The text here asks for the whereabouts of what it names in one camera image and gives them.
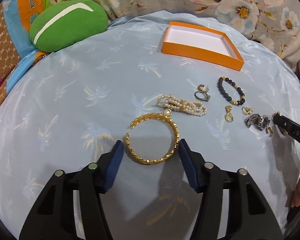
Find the green plush pillow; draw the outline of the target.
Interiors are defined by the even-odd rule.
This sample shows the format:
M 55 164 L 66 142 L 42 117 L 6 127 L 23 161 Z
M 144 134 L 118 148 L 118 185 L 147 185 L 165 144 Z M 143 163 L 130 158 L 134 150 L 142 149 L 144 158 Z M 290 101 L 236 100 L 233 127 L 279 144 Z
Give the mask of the green plush pillow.
M 45 9 L 30 27 L 30 41 L 45 53 L 59 51 L 107 30 L 105 10 L 92 0 L 64 1 Z

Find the gold knot earrings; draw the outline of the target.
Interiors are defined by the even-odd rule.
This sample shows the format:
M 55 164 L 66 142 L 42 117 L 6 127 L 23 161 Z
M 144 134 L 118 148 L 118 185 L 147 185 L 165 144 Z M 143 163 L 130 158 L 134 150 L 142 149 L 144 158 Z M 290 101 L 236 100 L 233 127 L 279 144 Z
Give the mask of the gold knot earrings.
M 243 106 L 242 107 L 242 113 L 244 115 L 252 115 L 253 112 L 254 112 L 254 110 L 252 108 L 250 108 L 250 107 L 247 107 L 247 106 Z

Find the orange shallow box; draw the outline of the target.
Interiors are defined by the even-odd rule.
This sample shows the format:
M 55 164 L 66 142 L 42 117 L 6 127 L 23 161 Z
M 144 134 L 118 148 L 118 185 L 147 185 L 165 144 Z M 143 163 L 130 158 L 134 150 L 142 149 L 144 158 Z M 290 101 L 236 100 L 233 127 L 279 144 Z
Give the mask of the orange shallow box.
M 244 60 L 226 33 L 194 24 L 171 22 L 162 53 L 205 61 L 241 71 Z

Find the gold chain bangle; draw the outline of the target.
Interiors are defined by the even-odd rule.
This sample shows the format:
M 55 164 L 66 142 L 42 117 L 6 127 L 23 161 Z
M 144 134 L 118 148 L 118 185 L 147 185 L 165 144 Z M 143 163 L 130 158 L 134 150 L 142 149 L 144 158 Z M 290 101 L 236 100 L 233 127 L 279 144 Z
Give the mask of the gold chain bangle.
M 156 165 L 170 159 L 177 152 L 179 129 L 172 120 L 172 112 L 147 113 L 133 120 L 124 136 L 129 156 L 142 165 Z

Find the small gold hoop earring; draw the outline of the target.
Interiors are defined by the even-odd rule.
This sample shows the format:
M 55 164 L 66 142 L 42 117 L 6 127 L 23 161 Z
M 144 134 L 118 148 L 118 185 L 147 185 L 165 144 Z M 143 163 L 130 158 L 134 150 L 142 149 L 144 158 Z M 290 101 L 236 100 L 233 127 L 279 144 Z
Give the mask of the small gold hoop earring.
M 202 93 L 207 93 L 207 92 L 209 91 L 209 87 L 208 87 L 208 86 L 205 87 L 204 84 L 200 84 L 200 85 L 198 86 L 198 91 L 200 91 L 200 92 L 202 92 Z

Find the silver metal watch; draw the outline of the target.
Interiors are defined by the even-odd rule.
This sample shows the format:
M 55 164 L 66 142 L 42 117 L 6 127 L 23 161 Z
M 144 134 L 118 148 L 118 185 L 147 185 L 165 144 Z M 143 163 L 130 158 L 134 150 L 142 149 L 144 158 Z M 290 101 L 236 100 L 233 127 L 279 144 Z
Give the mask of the silver metal watch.
M 247 118 L 245 121 L 245 124 L 247 128 L 250 128 L 251 126 L 257 127 L 259 130 L 266 129 L 270 124 L 270 119 L 267 115 L 259 115 L 259 114 L 252 114 Z

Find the colourful cartoon bedsheet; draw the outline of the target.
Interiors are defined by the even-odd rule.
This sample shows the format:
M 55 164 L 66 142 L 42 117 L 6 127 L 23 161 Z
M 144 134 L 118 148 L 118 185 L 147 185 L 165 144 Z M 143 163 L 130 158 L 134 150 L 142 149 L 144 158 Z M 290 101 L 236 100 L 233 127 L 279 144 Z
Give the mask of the colourful cartoon bedsheet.
M 46 8 L 67 0 L 0 0 L 0 106 L 27 70 L 46 56 L 29 38 Z

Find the light blue palm-print cloth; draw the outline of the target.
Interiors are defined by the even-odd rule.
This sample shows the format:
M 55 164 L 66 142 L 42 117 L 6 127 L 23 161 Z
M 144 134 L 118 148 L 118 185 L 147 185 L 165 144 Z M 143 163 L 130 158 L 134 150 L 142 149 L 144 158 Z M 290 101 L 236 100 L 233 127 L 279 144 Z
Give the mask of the light blue palm-print cloth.
M 241 71 L 163 54 L 169 23 L 187 22 L 226 33 L 245 63 Z M 245 125 L 241 107 L 226 122 L 221 76 L 245 93 L 255 113 L 280 112 L 300 124 L 300 82 L 262 44 L 210 18 L 166 11 L 118 20 L 106 32 L 40 60 L 0 107 L 0 219 L 18 237 L 53 172 L 79 171 L 123 139 L 138 116 L 161 112 L 159 96 L 193 100 L 209 87 L 207 113 L 172 115 L 191 150 L 228 171 L 245 168 L 271 206 L 280 228 L 300 176 L 300 144 Z

